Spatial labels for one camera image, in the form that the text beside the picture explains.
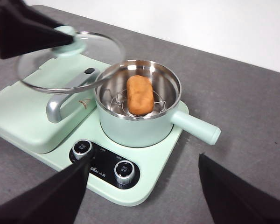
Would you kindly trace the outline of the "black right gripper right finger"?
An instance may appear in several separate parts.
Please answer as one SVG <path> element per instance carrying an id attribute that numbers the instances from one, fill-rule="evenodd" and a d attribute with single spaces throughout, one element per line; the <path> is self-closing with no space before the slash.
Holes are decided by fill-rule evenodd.
<path id="1" fill-rule="evenodd" d="M 203 194 L 216 224 L 280 224 L 280 200 L 199 155 Z"/>

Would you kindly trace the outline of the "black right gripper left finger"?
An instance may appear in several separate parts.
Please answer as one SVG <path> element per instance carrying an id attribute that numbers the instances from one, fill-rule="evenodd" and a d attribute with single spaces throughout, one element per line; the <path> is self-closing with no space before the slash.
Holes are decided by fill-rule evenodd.
<path id="1" fill-rule="evenodd" d="M 0 206 L 0 224 L 72 224 L 84 198 L 91 165 L 85 156 Z"/>

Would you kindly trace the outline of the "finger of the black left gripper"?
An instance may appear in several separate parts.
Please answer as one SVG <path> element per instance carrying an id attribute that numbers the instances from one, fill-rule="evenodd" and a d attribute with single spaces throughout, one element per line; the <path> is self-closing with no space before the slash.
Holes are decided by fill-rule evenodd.
<path id="1" fill-rule="evenodd" d="M 49 28 L 57 28 L 63 26 L 61 22 L 58 22 L 47 15 L 40 13 L 31 6 L 28 6 L 24 1 L 16 1 L 15 7 L 24 16 L 25 19 L 28 19 L 33 22 L 37 22 Z"/>
<path id="2" fill-rule="evenodd" d="M 56 30 L 59 26 L 61 23 L 46 16 L 32 19 L 5 16 L 0 21 L 0 58 L 73 43 L 73 36 Z"/>

